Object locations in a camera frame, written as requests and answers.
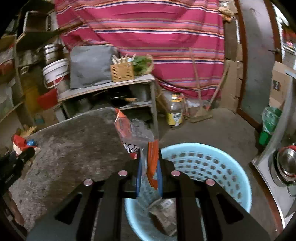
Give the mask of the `red foil snack bag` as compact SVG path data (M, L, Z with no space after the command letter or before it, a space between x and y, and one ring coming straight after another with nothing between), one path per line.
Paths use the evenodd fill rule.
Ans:
M29 148L33 148L36 155L41 152L41 149L39 147L30 147L27 145L26 141L27 140L25 138L22 138L21 136L13 136L13 150L16 152L17 156L19 156L20 154L22 154L22 152L26 151Z

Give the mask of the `grey printed wrapper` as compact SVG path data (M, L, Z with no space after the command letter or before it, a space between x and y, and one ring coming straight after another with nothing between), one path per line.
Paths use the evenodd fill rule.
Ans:
M177 233L176 199L159 198L148 206L150 214L155 216L168 236Z

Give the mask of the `clear orange snack wrapper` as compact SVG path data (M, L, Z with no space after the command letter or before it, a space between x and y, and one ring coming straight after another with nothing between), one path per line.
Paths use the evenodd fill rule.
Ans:
M141 204L148 207L162 197L159 171L159 140L143 121L130 120L115 109L115 129L124 149L132 159L118 172L125 182L125 207Z

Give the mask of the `blue crumpled plastic bag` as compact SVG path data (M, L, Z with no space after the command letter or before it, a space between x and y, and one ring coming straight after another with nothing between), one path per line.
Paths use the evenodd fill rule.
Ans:
M35 140L33 140L33 139L27 140L26 143L30 147L36 147L37 146L37 142Z

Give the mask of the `yellow egg tray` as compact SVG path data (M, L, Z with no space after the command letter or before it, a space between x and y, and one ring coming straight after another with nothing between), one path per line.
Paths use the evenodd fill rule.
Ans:
M37 126L28 126L28 125L23 125L23 130L21 130L20 136L22 138L27 138L34 132L36 132Z

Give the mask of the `red plastic basket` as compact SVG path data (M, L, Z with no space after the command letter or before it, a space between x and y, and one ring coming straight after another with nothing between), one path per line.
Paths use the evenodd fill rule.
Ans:
M58 94L55 88L37 98L37 103L43 110L52 108L58 104Z

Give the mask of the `white plastic bucket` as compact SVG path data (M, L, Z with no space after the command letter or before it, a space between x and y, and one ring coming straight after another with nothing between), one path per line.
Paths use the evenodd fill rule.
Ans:
M54 88L61 81L69 80L69 61L67 58L57 60L45 66L42 70L42 73L45 87L48 89Z

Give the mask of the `green plastic bag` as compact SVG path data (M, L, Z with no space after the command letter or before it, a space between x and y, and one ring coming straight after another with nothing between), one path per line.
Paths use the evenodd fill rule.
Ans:
M282 111L278 108L271 106L265 107L261 117L262 117L262 131L259 136L259 144L266 147L270 141L273 132L280 120Z

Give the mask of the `steel pot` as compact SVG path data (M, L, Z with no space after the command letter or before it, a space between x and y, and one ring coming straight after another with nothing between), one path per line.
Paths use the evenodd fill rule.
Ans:
M48 44L42 48L45 65L58 61L62 57L62 46L60 44Z

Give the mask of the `grey low shelf table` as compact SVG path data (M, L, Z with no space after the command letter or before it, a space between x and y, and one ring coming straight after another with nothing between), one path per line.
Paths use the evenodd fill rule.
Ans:
M58 95L58 102L63 104L66 117L72 118L89 110L100 108L119 108L125 111L129 118L140 118L149 123L155 138L159 137L155 78L151 74L138 76L134 80L109 82L91 87L69 89ZM136 91L144 89L148 92L147 100L129 100Z

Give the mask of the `yellow utensil holder box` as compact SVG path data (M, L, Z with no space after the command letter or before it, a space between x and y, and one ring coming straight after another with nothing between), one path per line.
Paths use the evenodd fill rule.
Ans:
M113 82L122 82L134 80L133 61L135 54L132 57L125 55L118 58L112 55L113 64L110 66L111 76Z

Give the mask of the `cardboard box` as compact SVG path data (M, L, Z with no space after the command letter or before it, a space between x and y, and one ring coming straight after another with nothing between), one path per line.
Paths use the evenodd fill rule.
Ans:
M273 108L281 108L285 102L290 76L286 71L288 66L275 61L272 69L271 88L269 95L269 105Z

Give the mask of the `green leafy vegetables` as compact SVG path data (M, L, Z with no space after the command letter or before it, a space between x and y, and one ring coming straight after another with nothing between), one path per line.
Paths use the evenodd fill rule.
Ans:
M135 56L133 59L133 73L135 76L151 74L154 69L154 62L151 55Z

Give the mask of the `pink striped curtain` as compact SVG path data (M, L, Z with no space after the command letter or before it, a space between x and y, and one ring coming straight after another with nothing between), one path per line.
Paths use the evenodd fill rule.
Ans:
M224 70L224 27L218 1L55 1L68 49L109 44L121 54L154 61L161 87L198 98L192 49L203 100Z

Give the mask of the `wooden handled broom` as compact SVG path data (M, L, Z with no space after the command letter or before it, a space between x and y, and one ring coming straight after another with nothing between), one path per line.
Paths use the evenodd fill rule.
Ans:
M225 70L223 72L223 75L222 75L222 77L220 79L220 83L217 86L217 88L216 88L210 102L208 103L207 107L204 108L203 107L203 101L202 101L202 95L201 95L201 85L200 85L200 80L199 80L199 76L198 76L198 72L197 72L195 57L194 57L194 54L193 54L193 51L192 51L191 48L189 48L189 52L190 52L190 56L191 56L192 63L193 63L194 75L195 75L196 84L197 84L197 91L198 91L198 100L199 100L199 105L200 105L198 111L196 112L196 114L189 119L189 122L198 123L198 122L205 121L205 120L208 120L208 119L213 117L212 114L210 114L209 109L212 106L213 101L216 99L216 96L217 96L218 92L220 91L220 89L222 87L222 84L225 81L225 78L226 78L226 76L228 74L230 66L229 66L228 63L226 63L226 68L225 68Z

